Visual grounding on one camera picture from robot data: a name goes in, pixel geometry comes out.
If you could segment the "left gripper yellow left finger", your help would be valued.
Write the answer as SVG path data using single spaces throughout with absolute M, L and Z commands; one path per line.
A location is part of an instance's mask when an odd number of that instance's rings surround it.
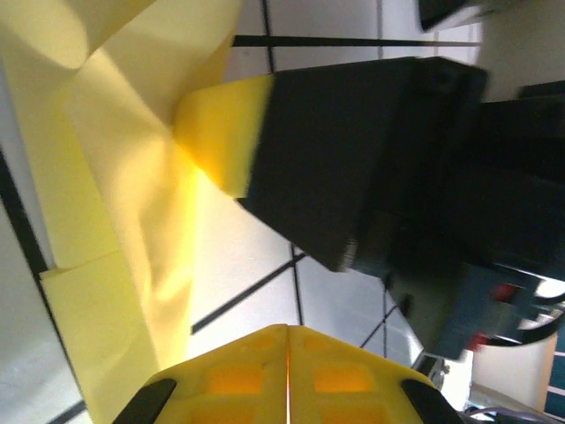
M 115 423 L 285 423 L 289 327 L 271 325 L 153 375 Z

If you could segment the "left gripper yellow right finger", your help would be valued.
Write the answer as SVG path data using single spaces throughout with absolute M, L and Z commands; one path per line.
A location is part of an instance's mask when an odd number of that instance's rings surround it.
M 423 374 L 301 326 L 289 328 L 292 423 L 461 423 Z

